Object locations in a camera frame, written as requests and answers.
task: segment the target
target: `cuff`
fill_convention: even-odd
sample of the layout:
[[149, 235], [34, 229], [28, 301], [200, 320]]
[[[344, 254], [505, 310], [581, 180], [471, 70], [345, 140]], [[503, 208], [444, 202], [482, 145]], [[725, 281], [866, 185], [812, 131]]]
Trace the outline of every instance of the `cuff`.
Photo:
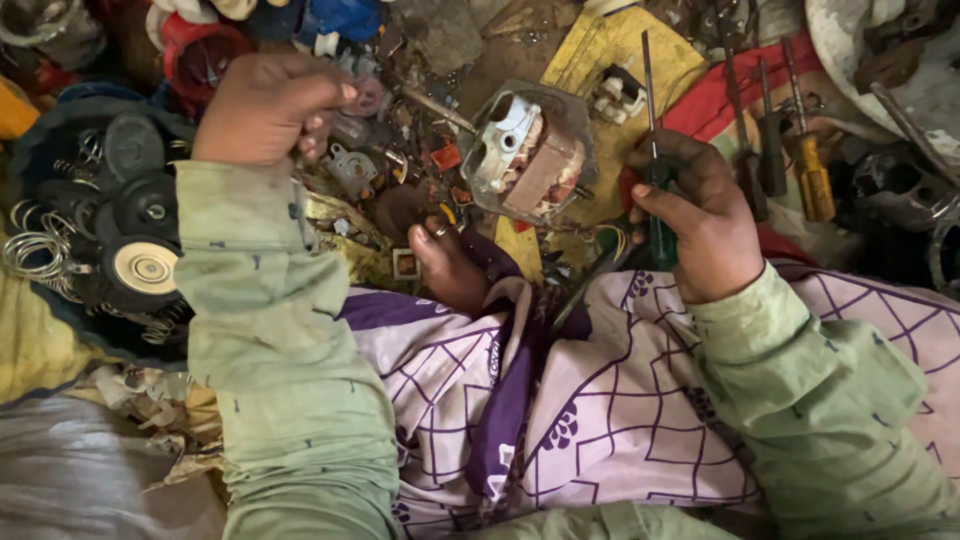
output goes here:
[[726, 362], [749, 361], [773, 351], [796, 336], [810, 318], [809, 309], [770, 262], [739, 293], [687, 310], [703, 340], [704, 354]]
[[184, 249], [303, 250], [285, 167], [177, 161]]

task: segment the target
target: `small screw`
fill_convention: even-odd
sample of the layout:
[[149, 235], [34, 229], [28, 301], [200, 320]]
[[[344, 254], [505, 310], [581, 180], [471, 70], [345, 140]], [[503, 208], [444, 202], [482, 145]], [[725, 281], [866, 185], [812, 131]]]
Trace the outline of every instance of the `small screw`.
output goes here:
[[167, 210], [161, 205], [149, 205], [147, 215], [154, 219], [163, 219], [167, 215]]

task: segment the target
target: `metal rod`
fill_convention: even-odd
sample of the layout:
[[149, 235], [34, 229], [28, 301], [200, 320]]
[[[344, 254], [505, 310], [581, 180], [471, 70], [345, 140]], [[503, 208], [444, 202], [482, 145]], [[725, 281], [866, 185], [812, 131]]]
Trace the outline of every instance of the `metal rod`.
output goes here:
[[740, 102], [740, 85], [736, 80], [736, 70], [733, 68], [733, 49], [730, 46], [729, 28], [733, 24], [729, 17], [732, 15], [732, 8], [736, 6], [733, 2], [729, 9], [720, 9], [720, 3], [714, 1], [713, 9], [717, 13], [717, 35], [720, 36], [720, 44], [723, 46], [724, 62], [726, 64], [725, 73], [727, 75], [727, 96], [733, 104], [733, 115], [736, 118], [736, 136], [740, 142], [742, 150], [750, 150], [750, 138], [747, 136], [747, 120], [743, 117], [743, 104]]
[[464, 118], [460, 114], [457, 114], [455, 111], [450, 110], [444, 107], [443, 105], [440, 105], [439, 103], [433, 101], [432, 99], [426, 97], [425, 95], [419, 93], [412, 86], [403, 85], [400, 91], [403, 92], [403, 95], [419, 103], [425, 109], [430, 110], [431, 112], [434, 112], [435, 114], [438, 114], [443, 118], [446, 118], [447, 120], [453, 122], [454, 124], [460, 126], [461, 128], [464, 128], [465, 130], [471, 132], [472, 134], [477, 133], [476, 127], [473, 124], [471, 124], [466, 118]]
[[[654, 105], [654, 72], [650, 63], [650, 37], [646, 30], [640, 35], [643, 42], [643, 71], [646, 73], [647, 82], [647, 118], [650, 120], [650, 133], [657, 129], [657, 107]], [[653, 143], [654, 160], [657, 159], [657, 143]]]
[[774, 111], [774, 105], [770, 100], [770, 81], [767, 80], [767, 60], [760, 57], [760, 87], [763, 88], [763, 114], [770, 114]]
[[793, 63], [793, 47], [790, 46], [790, 38], [785, 37], [781, 42], [783, 45], [783, 55], [786, 57], [786, 69], [790, 73], [790, 86], [793, 87], [793, 100], [797, 102], [797, 115], [800, 116], [800, 133], [806, 135], [806, 110], [804, 108], [804, 96], [800, 92], [800, 79], [797, 77], [797, 66]]
[[954, 188], [960, 189], [960, 179], [950, 171], [949, 165], [947, 165], [944, 157], [930, 144], [930, 140], [926, 138], [920, 126], [907, 116], [906, 111], [897, 103], [897, 99], [890, 93], [890, 90], [881, 83], [873, 83], [870, 85], [870, 91], [883, 108], [887, 110], [890, 117], [894, 119], [894, 122], [903, 134], [920, 147], [920, 151], [924, 153], [924, 156], [947, 177], [947, 180], [953, 184]]

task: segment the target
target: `left hand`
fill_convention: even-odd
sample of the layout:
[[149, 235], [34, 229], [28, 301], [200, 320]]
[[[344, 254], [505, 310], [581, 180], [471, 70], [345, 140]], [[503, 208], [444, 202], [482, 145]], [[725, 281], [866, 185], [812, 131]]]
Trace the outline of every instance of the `left hand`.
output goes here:
[[200, 123], [192, 159], [274, 165], [296, 145], [314, 160], [326, 151], [333, 111], [356, 99], [352, 83], [307, 55], [237, 58]]

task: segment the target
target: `gray cloth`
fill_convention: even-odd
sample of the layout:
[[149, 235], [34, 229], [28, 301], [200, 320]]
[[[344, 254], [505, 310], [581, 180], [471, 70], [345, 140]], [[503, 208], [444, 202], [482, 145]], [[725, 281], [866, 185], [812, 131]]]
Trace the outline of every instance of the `gray cloth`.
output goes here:
[[226, 509], [207, 477], [144, 492], [174, 458], [104, 406], [72, 398], [0, 413], [3, 538], [219, 539]]

